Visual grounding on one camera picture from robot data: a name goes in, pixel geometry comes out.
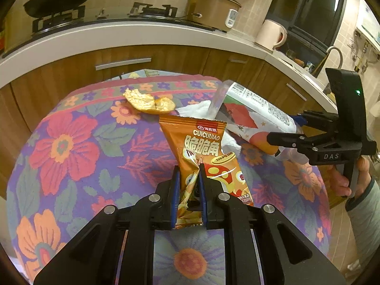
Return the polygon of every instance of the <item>purple tablecloth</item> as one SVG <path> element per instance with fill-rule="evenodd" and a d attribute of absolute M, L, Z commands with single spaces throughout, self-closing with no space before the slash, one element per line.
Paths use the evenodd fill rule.
<path fill-rule="evenodd" d="M 166 95 L 182 107 L 211 99 L 217 85 L 200 75 L 124 79 L 79 89 L 58 104 L 22 149 L 7 190 L 13 246 L 31 280 L 104 206 L 134 205 L 171 177 L 176 161 L 158 116 L 131 108 L 125 89 Z M 318 169 L 237 141 L 255 206 L 275 205 L 326 254 L 331 224 Z M 225 283 L 223 232 L 156 233 L 154 284 L 193 283 Z"/>

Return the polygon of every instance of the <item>faucet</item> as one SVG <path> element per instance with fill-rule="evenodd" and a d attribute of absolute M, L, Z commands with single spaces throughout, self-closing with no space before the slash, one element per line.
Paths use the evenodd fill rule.
<path fill-rule="evenodd" d="M 341 69 L 342 65 L 343 65 L 343 54 L 342 54 L 341 50 L 338 47 L 336 47 L 336 46 L 330 46 L 329 48 L 327 48 L 327 50 L 326 50 L 327 55 L 325 56 L 324 60 L 327 60 L 327 58 L 328 58 L 331 50 L 333 50 L 333 49 L 335 49 L 335 50 L 337 50 L 339 52 L 340 61 L 339 61 L 338 69 Z M 326 87 L 324 88 L 323 92 L 324 92 L 325 95 L 328 95 L 328 94 L 331 93 L 330 83 L 328 83 L 326 85 Z"/>

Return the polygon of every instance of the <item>person's arm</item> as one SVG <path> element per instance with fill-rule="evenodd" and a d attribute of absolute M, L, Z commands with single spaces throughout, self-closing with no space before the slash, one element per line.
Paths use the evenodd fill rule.
<path fill-rule="evenodd" d="M 380 189 L 369 175 L 369 162 L 360 158 L 358 186 L 354 198 L 346 202 L 352 230 L 358 248 L 360 264 L 365 267 L 380 245 Z M 349 196 L 348 179 L 334 167 L 331 169 L 331 188 L 338 196 Z"/>

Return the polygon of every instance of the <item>white countertop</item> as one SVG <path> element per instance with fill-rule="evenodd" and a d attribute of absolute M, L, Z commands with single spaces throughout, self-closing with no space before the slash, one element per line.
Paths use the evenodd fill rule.
<path fill-rule="evenodd" d="M 120 46 L 162 44 L 214 48 L 265 60 L 302 87 L 326 111 L 337 112 L 316 78 L 281 52 L 271 54 L 231 33 L 155 22 L 90 24 L 28 43 L 0 60 L 0 88 L 40 66 L 79 53 Z"/>

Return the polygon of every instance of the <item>brown rice cooker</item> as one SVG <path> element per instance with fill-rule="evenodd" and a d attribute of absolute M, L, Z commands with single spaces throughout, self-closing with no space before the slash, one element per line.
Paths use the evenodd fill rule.
<path fill-rule="evenodd" d="M 233 27 L 241 5 L 236 0 L 197 0 L 193 21 L 219 30 Z"/>

